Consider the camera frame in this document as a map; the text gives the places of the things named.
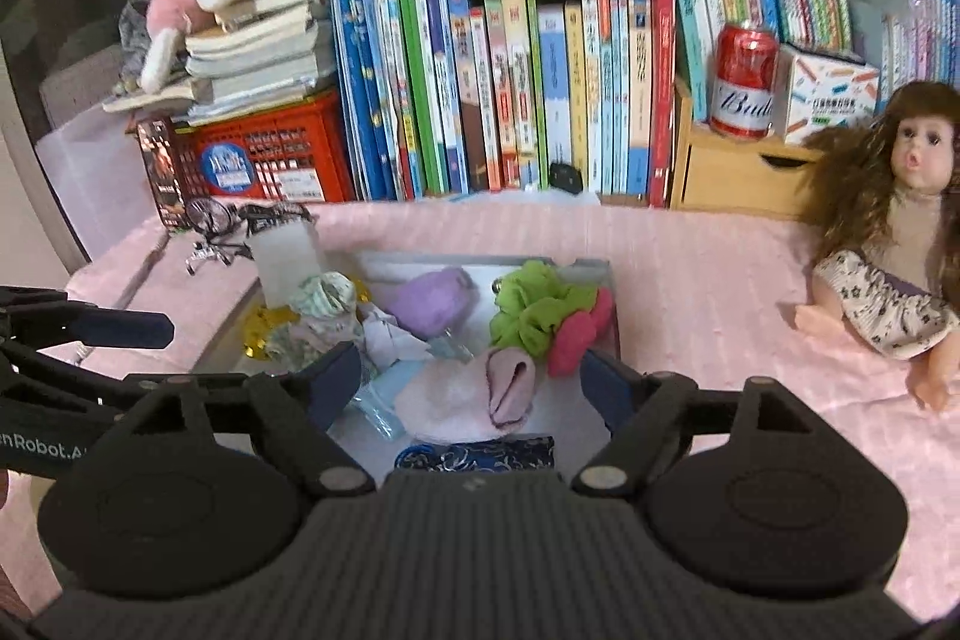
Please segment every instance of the red can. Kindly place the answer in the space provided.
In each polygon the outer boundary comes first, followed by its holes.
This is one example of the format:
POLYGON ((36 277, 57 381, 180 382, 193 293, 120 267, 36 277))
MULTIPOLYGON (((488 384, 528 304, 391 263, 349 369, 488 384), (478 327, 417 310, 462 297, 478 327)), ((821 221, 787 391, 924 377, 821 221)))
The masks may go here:
POLYGON ((727 23, 716 52, 710 127, 740 139, 763 139, 770 128, 779 44, 769 28, 727 23))

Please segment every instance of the red plastic basket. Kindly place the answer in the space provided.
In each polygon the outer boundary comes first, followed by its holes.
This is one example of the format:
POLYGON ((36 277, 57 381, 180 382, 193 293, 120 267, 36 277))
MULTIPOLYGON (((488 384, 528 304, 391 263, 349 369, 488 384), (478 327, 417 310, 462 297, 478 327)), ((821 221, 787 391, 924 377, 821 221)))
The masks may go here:
POLYGON ((323 92, 176 135, 176 157, 190 190, 212 196, 288 201, 352 201, 340 98, 323 92))

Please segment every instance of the doll's skirt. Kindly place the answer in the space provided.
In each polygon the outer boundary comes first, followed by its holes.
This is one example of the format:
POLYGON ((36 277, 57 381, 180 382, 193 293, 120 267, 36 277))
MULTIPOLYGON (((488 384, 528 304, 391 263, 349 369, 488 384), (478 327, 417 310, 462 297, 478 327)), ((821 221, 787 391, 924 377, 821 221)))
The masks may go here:
POLYGON ((912 359, 960 328, 960 319, 944 300, 902 292, 893 278, 851 250, 820 261, 813 273, 840 297, 856 332, 885 356, 912 359))

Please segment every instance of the doll's leg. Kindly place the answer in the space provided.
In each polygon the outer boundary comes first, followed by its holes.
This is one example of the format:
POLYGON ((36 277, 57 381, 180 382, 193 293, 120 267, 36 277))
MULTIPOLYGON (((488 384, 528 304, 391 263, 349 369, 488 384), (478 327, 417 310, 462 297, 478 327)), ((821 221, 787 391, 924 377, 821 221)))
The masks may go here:
POLYGON ((920 402, 939 413, 947 407, 950 392, 947 384, 960 369, 960 332, 950 332, 930 348, 926 357, 926 377, 916 384, 913 394, 920 402))
POLYGON ((801 304, 794 313, 794 326, 803 333, 825 338, 846 335, 843 325, 843 303, 832 287, 822 277, 814 274, 810 279, 813 304, 801 304))

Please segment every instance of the doll's hair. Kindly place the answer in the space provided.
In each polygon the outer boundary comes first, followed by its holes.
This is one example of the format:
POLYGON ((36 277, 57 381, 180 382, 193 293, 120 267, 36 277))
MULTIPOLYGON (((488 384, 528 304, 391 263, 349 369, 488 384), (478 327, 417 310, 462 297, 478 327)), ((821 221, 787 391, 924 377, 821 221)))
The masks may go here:
POLYGON ((891 96, 883 114, 869 127, 828 128, 808 145, 824 151, 810 183, 812 199, 805 218, 823 229, 814 263, 838 250, 859 251, 884 242, 894 194, 890 167, 896 132, 906 119, 942 116, 953 125, 953 178, 944 192, 944 295, 960 305, 960 92, 939 82, 911 82, 891 96))

